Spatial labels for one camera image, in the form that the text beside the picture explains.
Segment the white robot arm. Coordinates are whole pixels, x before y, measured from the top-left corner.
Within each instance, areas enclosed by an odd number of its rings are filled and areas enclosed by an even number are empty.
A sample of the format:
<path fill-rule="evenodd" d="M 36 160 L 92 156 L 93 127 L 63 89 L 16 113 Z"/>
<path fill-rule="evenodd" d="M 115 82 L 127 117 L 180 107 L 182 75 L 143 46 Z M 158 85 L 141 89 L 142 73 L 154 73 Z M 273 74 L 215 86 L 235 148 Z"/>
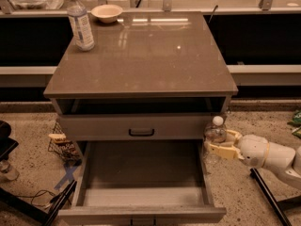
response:
<path fill-rule="evenodd" d="M 227 130 L 226 136 L 222 142 L 215 142 L 218 135 L 206 132 L 204 146 L 207 152 L 229 160 L 237 159 L 254 169 L 269 170 L 279 181 L 301 189 L 300 149 L 276 144 L 265 137 L 243 136 L 233 130 Z"/>

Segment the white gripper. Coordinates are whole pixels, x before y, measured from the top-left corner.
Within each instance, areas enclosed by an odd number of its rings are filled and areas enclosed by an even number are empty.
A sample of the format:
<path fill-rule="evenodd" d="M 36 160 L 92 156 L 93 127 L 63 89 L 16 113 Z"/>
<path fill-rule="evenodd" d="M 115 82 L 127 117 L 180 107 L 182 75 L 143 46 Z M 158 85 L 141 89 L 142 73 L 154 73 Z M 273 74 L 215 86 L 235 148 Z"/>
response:
<path fill-rule="evenodd" d="M 206 141 L 205 148 L 209 153 L 225 159 L 239 159 L 239 149 L 240 161 L 244 165 L 255 169 L 263 167 L 270 149 L 266 138 L 255 135 L 242 136 L 240 132 L 228 130 L 226 141 L 219 144 Z"/>

